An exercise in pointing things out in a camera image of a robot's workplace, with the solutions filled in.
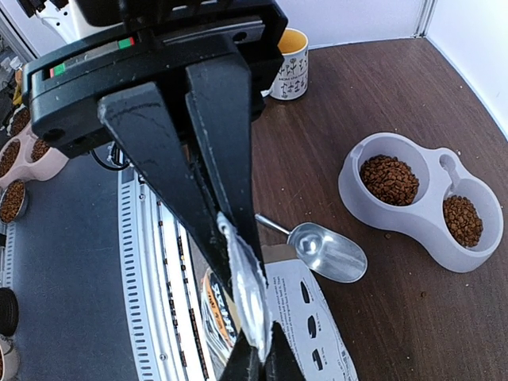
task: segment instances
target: black round object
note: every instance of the black round object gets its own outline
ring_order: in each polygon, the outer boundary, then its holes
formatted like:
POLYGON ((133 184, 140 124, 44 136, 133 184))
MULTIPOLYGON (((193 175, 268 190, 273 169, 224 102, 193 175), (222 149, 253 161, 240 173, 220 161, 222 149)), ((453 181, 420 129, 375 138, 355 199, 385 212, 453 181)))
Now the black round object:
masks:
POLYGON ((0 334, 13 336, 19 321, 16 295, 10 288, 0 288, 0 334))

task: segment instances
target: dark gray floor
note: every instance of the dark gray floor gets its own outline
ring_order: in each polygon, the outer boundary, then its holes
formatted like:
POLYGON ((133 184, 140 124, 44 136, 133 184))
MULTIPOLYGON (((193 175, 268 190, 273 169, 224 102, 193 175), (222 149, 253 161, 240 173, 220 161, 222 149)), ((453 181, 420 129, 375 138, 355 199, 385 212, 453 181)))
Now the dark gray floor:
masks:
POLYGON ((13 274, 21 379, 137 380, 121 286, 117 174, 80 157, 28 189, 13 274))

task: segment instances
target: scoop handle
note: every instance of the scoop handle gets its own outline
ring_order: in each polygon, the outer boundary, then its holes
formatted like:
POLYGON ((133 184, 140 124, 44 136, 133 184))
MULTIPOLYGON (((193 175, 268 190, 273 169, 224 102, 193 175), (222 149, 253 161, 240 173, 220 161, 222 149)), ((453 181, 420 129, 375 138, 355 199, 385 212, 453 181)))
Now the scoop handle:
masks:
POLYGON ((278 230, 281 233, 286 234, 287 236, 289 236, 291 234, 291 232, 289 230, 284 229, 281 225, 274 223, 273 221, 267 219, 266 217, 262 216, 259 213, 256 213, 256 221, 258 221, 261 225, 267 226, 268 228, 278 230))

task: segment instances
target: metal bowl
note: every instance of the metal bowl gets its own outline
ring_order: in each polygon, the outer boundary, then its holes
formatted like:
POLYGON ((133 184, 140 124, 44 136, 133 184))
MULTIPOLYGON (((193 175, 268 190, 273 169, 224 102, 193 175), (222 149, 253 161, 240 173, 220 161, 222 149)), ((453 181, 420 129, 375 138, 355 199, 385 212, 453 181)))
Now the metal bowl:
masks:
MULTIPOLYGON (((2 193, 2 196, 0 197, 0 209, 2 208, 2 204, 4 202, 4 199, 6 198, 6 195, 7 195, 7 190, 9 189, 9 187, 7 187, 3 193, 2 193)), ((22 217, 25 212, 26 212, 26 209, 28 208, 28 205, 29 205, 29 195, 28 193, 26 193, 26 184, 23 183, 23 201, 21 202, 21 205, 19 207, 19 209, 17 210, 17 213, 16 213, 16 217, 13 218, 12 221, 10 222, 14 222, 16 221, 17 219, 19 219, 20 217, 22 217)), ((2 220, 2 218, 0 217, 0 220, 4 223, 4 224, 8 224, 10 222, 4 222, 2 220)))

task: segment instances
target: white paper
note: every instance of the white paper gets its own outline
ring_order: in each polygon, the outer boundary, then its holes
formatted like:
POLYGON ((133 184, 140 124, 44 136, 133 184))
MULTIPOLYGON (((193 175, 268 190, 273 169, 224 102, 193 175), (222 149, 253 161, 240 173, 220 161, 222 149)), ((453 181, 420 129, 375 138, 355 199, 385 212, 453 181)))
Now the white paper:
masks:
POLYGON ((318 282, 301 260, 266 265, 268 305, 308 381, 357 381, 318 282))

